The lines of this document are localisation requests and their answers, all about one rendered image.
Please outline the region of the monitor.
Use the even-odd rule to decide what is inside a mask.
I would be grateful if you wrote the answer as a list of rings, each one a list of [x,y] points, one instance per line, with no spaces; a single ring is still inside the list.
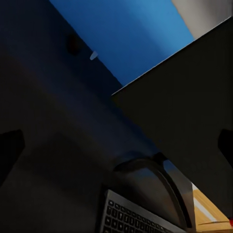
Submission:
[[[191,218],[173,179],[169,159],[233,226],[233,168],[217,143],[222,129],[233,131],[233,16],[130,82],[109,101],[160,151],[159,170],[173,188],[186,220]]]

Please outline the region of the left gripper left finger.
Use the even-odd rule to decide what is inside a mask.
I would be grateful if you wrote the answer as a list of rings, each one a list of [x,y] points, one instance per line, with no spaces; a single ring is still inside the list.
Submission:
[[[0,134],[0,188],[25,148],[21,129]]]

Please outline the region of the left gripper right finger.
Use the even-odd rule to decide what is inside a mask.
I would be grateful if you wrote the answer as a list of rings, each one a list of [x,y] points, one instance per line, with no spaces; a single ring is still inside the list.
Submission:
[[[233,168],[233,131],[222,129],[217,145]]]

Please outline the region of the keyboard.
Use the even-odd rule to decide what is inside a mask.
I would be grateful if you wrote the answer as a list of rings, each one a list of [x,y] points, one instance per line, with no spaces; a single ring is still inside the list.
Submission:
[[[187,233],[108,189],[99,233]]]

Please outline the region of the mouse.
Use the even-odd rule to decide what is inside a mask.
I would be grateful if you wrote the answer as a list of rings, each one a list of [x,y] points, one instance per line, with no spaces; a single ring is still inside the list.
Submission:
[[[81,52],[83,50],[83,43],[74,32],[69,33],[69,43],[74,51]]]

